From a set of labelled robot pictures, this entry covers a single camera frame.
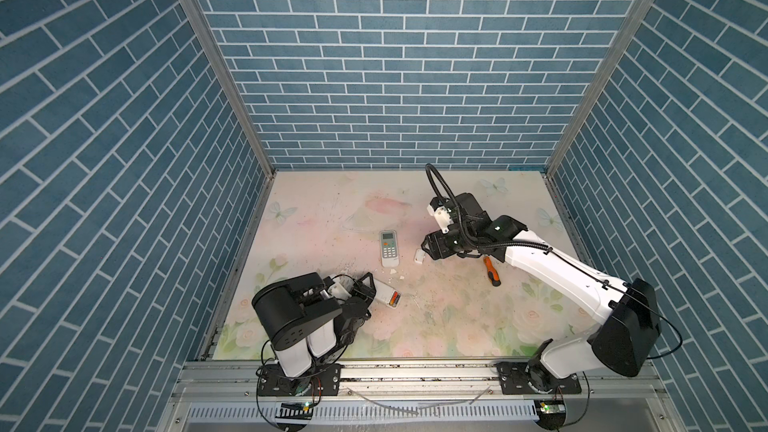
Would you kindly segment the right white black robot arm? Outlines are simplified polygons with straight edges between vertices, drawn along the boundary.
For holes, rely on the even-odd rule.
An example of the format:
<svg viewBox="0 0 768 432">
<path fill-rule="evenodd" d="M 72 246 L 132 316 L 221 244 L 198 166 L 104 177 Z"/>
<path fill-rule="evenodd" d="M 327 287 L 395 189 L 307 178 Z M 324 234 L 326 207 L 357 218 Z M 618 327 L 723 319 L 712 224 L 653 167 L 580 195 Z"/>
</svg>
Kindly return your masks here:
<svg viewBox="0 0 768 432">
<path fill-rule="evenodd" d="M 595 325 L 570 338 L 545 340 L 528 361 L 535 388 L 548 391 L 556 380 L 607 368 L 635 377 L 661 335 L 653 287 L 628 283 L 600 272 L 551 246 L 521 222 L 503 215 L 461 218 L 444 207 L 431 215 L 439 230 L 422 249 L 430 258 L 492 256 L 539 279 L 581 307 Z"/>
</svg>

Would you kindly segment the orange handled screwdriver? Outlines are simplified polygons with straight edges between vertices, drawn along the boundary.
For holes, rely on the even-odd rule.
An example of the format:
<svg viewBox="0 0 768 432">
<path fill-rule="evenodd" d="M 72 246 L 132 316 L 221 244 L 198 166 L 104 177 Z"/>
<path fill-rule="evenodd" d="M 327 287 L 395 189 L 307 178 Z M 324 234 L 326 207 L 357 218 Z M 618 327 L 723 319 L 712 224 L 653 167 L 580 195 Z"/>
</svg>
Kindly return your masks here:
<svg viewBox="0 0 768 432">
<path fill-rule="evenodd" d="M 491 258 L 489 256 L 484 256 L 483 263 L 485 265 L 486 274 L 490 283 L 492 284 L 493 287 L 499 287 L 501 285 L 501 279 L 498 274 L 498 271 L 493 265 Z"/>
</svg>

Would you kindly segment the white battery cover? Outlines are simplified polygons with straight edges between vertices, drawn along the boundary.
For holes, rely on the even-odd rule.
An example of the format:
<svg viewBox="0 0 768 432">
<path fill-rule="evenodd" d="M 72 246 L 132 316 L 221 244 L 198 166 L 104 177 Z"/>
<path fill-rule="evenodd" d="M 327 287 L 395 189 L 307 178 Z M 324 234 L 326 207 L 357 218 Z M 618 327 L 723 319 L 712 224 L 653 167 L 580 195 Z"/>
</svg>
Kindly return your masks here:
<svg viewBox="0 0 768 432">
<path fill-rule="evenodd" d="M 414 255 L 414 262 L 417 264 L 422 264 L 424 262 L 425 257 L 426 257 L 426 253 L 423 250 L 419 249 L 416 251 Z"/>
</svg>

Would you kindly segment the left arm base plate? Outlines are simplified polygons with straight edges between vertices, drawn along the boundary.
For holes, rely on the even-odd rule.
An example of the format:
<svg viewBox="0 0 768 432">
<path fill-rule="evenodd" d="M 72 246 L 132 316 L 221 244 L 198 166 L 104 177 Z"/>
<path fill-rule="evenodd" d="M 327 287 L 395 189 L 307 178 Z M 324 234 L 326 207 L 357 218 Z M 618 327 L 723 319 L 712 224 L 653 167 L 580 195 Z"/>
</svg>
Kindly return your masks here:
<svg viewBox="0 0 768 432">
<path fill-rule="evenodd" d="M 257 370 L 257 392 L 265 397 L 337 396 L 342 366 L 331 364 L 291 378 L 278 364 L 267 364 Z"/>
</svg>

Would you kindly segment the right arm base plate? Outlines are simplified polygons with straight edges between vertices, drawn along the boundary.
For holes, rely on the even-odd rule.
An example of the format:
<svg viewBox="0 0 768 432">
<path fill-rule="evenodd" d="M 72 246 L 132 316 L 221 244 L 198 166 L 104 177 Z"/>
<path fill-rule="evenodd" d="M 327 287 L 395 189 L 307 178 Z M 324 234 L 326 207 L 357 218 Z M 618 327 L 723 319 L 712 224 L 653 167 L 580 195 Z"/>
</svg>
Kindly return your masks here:
<svg viewBox="0 0 768 432">
<path fill-rule="evenodd" d="M 494 367 L 504 395 L 577 395 L 582 392 L 576 375 L 558 379 L 543 366 L 531 365 L 528 361 L 500 361 Z"/>
</svg>

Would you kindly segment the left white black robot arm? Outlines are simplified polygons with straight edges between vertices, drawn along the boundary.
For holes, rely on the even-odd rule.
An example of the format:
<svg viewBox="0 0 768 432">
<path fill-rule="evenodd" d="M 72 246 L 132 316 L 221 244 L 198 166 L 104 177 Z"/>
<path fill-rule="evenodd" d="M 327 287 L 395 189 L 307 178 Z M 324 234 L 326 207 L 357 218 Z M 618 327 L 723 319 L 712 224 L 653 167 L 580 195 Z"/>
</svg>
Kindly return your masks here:
<svg viewBox="0 0 768 432">
<path fill-rule="evenodd" d="M 334 364 L 371 318 L 374 276 L 310 272 L 271 283 L 251 300 L 283 374 L 304 379 Z"/>
</svg>

